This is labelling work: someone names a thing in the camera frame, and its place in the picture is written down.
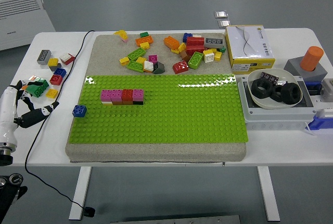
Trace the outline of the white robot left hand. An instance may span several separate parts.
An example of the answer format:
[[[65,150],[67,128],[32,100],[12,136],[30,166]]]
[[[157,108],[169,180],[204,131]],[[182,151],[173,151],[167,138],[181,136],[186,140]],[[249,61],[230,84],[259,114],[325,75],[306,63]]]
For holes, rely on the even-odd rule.
[[[1,96],[1,145],[4,147],[14,149],[17,146],[14,131],[19,126],[28,128],[47,119],[59,105],[59,102],[55,101],[50,105],[35,109],[28,93],[22,89],[25,85],[41,86],[43,83],[20,80],[16,85],[9,85]],[[30,110],[21,117],[17,115],[17,105],[20,99],[28,105]]]

